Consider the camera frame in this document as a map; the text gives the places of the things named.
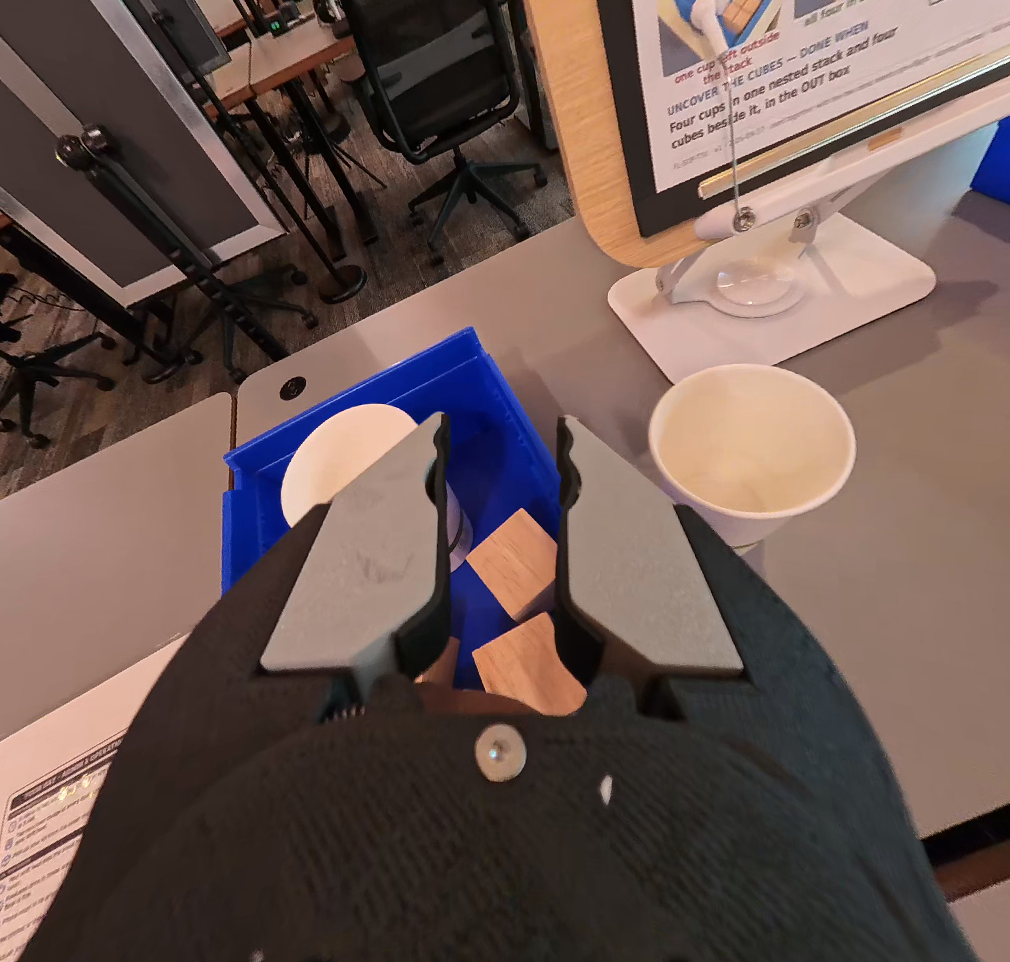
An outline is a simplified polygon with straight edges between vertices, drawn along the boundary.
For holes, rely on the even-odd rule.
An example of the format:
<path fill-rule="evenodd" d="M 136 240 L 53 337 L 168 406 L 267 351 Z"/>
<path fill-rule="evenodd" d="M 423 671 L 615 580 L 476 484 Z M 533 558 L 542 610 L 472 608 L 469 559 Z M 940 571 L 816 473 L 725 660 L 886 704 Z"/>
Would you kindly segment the wooden cube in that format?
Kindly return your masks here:
<path fill-rule="evenodd" d="M 477 648 L 473 663 L 485 691 L 540 715 L 571 716 L 586 702 L 586 688 L 562 664 L 548 613 Z"/>
<path fill-rule="evenodd" d="M 415 678 L 415 683 L 426 683 L 440 687 L 453 688 L 457 663 L 460 652 L 460 640 L 450 636 L 445 649 L 436 662 Z"/>
<path fill-rule="evenodd" d="M 525 510 L 473 548 L 467 564 L 516 624 L 554 605 L 558 545 Z"/>

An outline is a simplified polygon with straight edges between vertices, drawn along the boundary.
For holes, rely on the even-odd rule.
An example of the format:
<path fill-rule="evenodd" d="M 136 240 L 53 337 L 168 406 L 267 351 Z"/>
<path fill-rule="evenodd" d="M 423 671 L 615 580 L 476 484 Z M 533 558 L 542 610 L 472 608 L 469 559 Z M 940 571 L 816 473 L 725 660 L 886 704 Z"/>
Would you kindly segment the white paper cup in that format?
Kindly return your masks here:
<path fill-rule="evenodd" d="M 294 453 L 281 487 L 291 528 L 318 507 L 322 556 L 361 570 L 369 581 L 447 582 L 473 541 L 469 518 L 448 485 L 449 422 L 422 423 L 388 404 L 345 410 L 311 432 Z"/>
<path fill-rule="evenodd" d="M 776 366 L 696 372 L 658 401 L 650 455 L 662 488 L 734 549 L 833 499 L 856 459 L 852 422 L 814 381 Z"/>

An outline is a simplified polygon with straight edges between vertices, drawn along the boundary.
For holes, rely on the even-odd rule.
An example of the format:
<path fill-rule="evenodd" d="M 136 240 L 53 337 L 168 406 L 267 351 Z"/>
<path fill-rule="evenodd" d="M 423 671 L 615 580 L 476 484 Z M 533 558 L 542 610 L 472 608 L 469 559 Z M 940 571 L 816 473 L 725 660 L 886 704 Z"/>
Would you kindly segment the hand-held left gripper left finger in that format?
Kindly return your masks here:
<path fill-rule="evenodd" d="M 329 674 L 372 688 L 423 678 L 450 645 L 448 416 L 340 412 L 308 435 L 282 510 L 321 524 L 260 656 L 271 674 Z"/>

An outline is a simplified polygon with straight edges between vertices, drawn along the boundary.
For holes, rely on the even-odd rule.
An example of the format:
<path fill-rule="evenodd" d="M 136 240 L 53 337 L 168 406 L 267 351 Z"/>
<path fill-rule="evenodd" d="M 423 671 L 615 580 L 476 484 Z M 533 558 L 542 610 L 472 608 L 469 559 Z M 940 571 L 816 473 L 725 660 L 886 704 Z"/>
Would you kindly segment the cluttered background desk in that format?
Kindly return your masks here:
<path fill-rule="evenodd" d="M 311 75 L 322 66 L 346 58 L 354 49 L 354 37 L 336 34 L 331 24 L 314 18 L 297 23 L 285 31 L 272 32 L 259 0 L 231 0 L 237 10 L 234 22 L 215 27 L 225 39 L 244 32 L 246 42 L 229 52 L 227 63 L 211 72 L 212 88 L 220 97 L 218 110 L 251 103 L 291 80 Z"/>

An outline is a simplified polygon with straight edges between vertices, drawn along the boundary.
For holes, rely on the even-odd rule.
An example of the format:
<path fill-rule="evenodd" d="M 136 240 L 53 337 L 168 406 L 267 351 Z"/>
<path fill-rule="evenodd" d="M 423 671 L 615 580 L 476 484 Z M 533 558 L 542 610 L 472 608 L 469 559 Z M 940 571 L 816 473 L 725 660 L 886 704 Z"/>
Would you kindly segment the black mesh office chair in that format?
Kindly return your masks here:
<path fill-rule="evenodd" d="M 431 263 L 443 262 L 443 229 L 462 200 L 483 198 L 513 224 L 516 240 L 527 239 L 527 225 L 488 179 L 530 173 L 544 187 L 549 180 L 541 164 L 476 162 L 462 153 L 519 105 L 500 0 L 338 1 L 363 68 L 351 86 L 377 141 L 416 167 L 451 156 L 452 170 L 408 202 L 418 226 L 419 207 L 443 198 L 427 239 Z"/>

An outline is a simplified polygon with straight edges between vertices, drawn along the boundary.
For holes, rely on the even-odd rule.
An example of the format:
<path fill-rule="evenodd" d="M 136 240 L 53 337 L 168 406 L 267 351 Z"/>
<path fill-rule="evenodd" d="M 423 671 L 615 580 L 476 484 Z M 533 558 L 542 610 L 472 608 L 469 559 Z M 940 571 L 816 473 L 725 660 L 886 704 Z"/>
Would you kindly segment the blue plastic bin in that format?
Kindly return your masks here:
<path fill-rule="evenodd" d="M 465 329 L 352 388 L 261 432 L 225 457 L 234 488 L 224 497 L 222 591 L 251 576 L 266 584 L 278 602 L 264 651 L 306 555 L 297 556 L 291 580 L 268 583 L 267 553 L 291 527 L 281 505 L 282 481 L 298 447 L 336 413 L 364 404 L 388 404 L 418 422 L 436 412 L 449 420 L 448 485 L 473 530 L 471 547 L 483 542 L 512 514 L 523 509 L 552 538 L 559 523 L 559 475 L 548 449 L 526 417 L 511 387 L 476 332 Z M 308 550 L 322 520 L 309 517 Z M 464 562 L 449 577 L 450 636 L 460 640 L 457 678 L 476 683 L 473 649 L 505 631 L 508 615 L 473 568 Z M 355 697 L 369 688 L 323 674 L 266 676 L 336 679 Z"/>
<path fill-rule="evenodd" d="M 1001 120 L 971 182 L 971 190 L 1009 205 L 1010 119 Z"/>

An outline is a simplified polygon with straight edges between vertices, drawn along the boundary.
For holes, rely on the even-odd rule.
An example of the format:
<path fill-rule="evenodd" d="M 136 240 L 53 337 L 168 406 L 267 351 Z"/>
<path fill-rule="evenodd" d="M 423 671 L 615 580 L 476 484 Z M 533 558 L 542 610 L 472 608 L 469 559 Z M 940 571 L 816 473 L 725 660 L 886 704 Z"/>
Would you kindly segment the instruction sheet on stand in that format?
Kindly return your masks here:
<path fill-rule="evenodd" d="M 1008 49 L 908 86 L 706 178 L 656 191 L 630 0 L 526 0 L 575 208 L 631 269 L 608 303 L 667 380 L 777 364 L 936 285 L 843 210 L 903 164 L 1008 115 Z"/>

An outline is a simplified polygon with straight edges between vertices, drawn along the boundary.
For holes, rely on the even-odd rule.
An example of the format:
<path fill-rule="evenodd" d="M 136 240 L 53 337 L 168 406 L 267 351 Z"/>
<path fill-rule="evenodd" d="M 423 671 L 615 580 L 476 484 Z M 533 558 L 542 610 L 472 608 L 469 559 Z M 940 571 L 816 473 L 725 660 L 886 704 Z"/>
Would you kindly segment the printed instruction sheet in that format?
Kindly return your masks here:
<path fill-rule="evenodd" d="M 1009 0 L 630 0 L 660 193 L 1008 49 Z"/>

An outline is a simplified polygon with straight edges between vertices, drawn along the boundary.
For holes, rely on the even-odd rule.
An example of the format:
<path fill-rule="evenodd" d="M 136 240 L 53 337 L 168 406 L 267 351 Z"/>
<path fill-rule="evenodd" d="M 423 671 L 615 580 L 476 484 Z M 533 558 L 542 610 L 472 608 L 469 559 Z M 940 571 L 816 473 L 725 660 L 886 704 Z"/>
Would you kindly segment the grey framed partition panel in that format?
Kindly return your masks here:
<path fill-rule="evenodd" d="M 58 161 L 62 136 L 103 128 L 127 175 L 212 262 L 286 231 L 195 103 L 152 12 L 205 72 L 229 60 L 197 0 L 1 0 L 2 215 L 123 307 L 183 274 Z"/>

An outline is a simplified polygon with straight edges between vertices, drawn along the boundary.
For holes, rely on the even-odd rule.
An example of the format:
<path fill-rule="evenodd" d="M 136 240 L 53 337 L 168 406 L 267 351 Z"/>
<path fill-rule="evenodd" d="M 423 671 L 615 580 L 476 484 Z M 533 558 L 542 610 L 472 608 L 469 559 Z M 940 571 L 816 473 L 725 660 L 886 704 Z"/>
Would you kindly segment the laminated instruction card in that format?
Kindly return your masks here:
<path fill-rule="evenodd" d="M 48 911 L 127 729 L 185 640 L 2 741 L 3 961 L 19 958 Z"/>

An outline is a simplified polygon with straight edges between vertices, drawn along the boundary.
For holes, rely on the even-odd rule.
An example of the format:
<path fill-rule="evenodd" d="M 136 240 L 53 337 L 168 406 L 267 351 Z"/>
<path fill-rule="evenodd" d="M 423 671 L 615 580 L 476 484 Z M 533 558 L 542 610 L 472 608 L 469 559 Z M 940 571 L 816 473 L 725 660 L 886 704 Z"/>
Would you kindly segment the black tripod stand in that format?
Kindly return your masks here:
<path fill-rule="evenodd" d="M 271 361 L 288 357 L 288 350 L 255 318 L 250 306 L 269 311 L 293 312 L 304 326 L 315 329 L 318 318 L 294 302 L 269 297 L 267 287 L 279 288 L 284 281 L 297 287 L 308 284 L 305 271 L 293 263 L 265 269 L 233 283 L 221 280 L 220 262 L 211 261 L 178 223 L 152 198 L 119 161 L 119 145 L 103 127 L 93 125 L 81 135 L 62 135 L 57 140 L 57 159 L 75 173 L 83 174 L 100 195 L 208 299 L 208 306 L 194 331 L 182 342 L 183 361 L 195 365 L 203 355 L 195 343 L 214 324 L 221 325 L 224 366 L 236 384 L 246 373 L 234 364 L 234 338 L 243 332 Z"/>

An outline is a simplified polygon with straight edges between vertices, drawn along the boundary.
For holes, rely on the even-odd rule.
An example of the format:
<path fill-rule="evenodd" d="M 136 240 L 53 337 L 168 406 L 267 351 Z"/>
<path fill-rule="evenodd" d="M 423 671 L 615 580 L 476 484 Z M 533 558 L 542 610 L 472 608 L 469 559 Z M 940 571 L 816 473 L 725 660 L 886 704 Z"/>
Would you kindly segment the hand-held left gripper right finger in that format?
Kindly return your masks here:
<path fill-rule="evenodd" d="M 559 417 L 554 642 L 580 683 L 739 677 L 743 662 L 675 502 L 573 416 Z"/>

